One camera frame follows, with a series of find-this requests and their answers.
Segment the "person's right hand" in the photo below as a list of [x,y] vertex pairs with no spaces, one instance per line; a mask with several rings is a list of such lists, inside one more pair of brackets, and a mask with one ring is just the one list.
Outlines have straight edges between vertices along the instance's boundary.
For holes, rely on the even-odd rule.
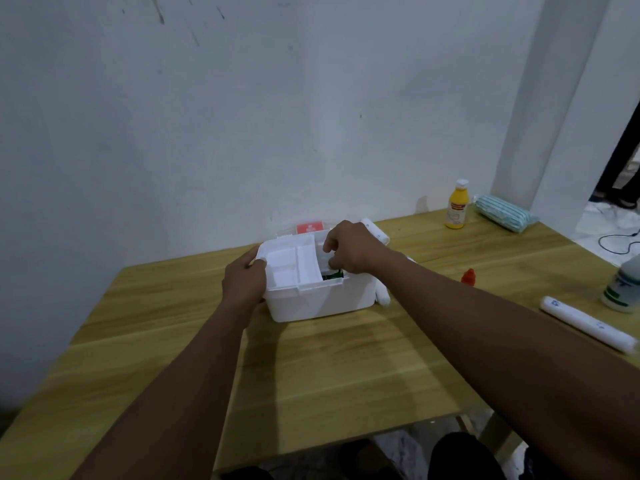
[[378,241],[362,223],[343,220],[334,228],[349,229],[352,274],[366,273],[379,278],[396,267],[397,263],[406,261],[404,256]]

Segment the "person's left hand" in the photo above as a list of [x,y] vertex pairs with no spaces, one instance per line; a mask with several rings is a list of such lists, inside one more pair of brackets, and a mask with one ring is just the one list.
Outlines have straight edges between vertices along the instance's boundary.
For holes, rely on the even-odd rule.
[[225,268],[220,308],[230,315],[250,316],[263,300],[266,269],[245,269],[245,253]]

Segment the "white divided tray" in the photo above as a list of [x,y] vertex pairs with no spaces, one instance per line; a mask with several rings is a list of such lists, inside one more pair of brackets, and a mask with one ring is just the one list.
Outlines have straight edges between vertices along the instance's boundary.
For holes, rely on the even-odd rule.
[[260,245],[257,259],[266,261],[268,292],[314,285],[323,281],[311,235],[293,235]]

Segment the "white plastic first aid box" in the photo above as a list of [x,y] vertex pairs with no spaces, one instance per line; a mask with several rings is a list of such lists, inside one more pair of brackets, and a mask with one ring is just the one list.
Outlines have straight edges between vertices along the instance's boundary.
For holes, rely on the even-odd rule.
[[[323,251],[328,232],[299,234],[313,236],[321,271],[329,269],[327,267],[329,256]],[[273,320],[275,322],[303,321],[372,306],[376,302],[375,277],[366,273],[343,272],[344,278],[341,280],[323,280],[314,285],[271,292],[266,290],[264,299]]]

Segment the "person's right forearm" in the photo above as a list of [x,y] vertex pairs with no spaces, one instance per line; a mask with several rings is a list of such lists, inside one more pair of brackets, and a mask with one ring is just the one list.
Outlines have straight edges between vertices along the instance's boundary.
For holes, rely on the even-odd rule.
[[640,480],[640,369],[555,321],[382,250],[371,273],[476,393],[573,480]]

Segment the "person's left forearm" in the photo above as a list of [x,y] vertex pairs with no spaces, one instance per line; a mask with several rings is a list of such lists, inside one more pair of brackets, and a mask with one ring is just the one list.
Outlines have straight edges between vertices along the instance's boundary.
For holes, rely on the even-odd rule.
[[244,329],[261,301],[222,300],[140,393],[70,480],[209,480]]

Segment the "clear box lid red label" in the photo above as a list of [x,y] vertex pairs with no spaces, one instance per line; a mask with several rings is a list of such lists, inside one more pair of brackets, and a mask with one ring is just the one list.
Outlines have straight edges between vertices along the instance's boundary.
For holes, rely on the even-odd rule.
[[322,220],[306,221],[306,222],[303,222],[302,224],[291,225],[283,230],[277,231],[276,238],[279,239],[289,235],[299,235],[304,233],[329,231],[335,225],[336,223],[331,221],[322,221]]

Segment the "yellow bottle white cap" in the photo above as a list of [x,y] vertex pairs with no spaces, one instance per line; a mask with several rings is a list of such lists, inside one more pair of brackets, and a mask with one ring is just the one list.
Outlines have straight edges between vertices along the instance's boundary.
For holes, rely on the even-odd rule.
[[449,197],[445,226],[452,230],[462,228],[465,224],[466,211],[469,204],[468,180],[458,179],[454,191]]

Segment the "teal striped soft packet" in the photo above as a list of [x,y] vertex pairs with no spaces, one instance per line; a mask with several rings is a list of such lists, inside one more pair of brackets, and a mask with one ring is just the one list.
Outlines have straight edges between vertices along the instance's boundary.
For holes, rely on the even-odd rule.
[[475,207],[481,215],[512,233],[523,233],[538,222],[530,211],[491,194],[478,197]]

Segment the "person's leg in dark trousers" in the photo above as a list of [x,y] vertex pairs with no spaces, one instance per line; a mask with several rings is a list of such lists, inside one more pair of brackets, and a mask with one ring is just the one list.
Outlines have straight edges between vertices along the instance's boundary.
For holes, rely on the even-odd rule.
[[507,480],[490,450],[473,435],[453,432],[435,444],[428,480]]

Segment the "wooden table leg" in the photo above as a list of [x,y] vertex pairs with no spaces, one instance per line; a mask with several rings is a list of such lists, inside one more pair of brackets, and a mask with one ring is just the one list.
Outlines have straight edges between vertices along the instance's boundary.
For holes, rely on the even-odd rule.
[[517,448],[524,443],[523,439],[496,411],[492,411],[480,432],[479,441],[488,448],[501,467],[507,464]]

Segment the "long white wrapped roll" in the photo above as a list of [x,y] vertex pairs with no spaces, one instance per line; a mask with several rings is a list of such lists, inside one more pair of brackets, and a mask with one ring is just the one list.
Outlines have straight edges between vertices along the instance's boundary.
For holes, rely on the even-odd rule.
[[545,296],[539,308],[572,328],[626,355],[640,352],[640,340],[555,298]]

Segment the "white bottle green label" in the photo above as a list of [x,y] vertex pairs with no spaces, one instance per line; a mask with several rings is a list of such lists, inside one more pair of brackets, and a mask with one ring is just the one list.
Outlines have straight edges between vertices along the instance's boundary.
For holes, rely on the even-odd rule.
[[640,307],[640,255],[622,263],[604,289],[601,300],[611,309],[628,314]]

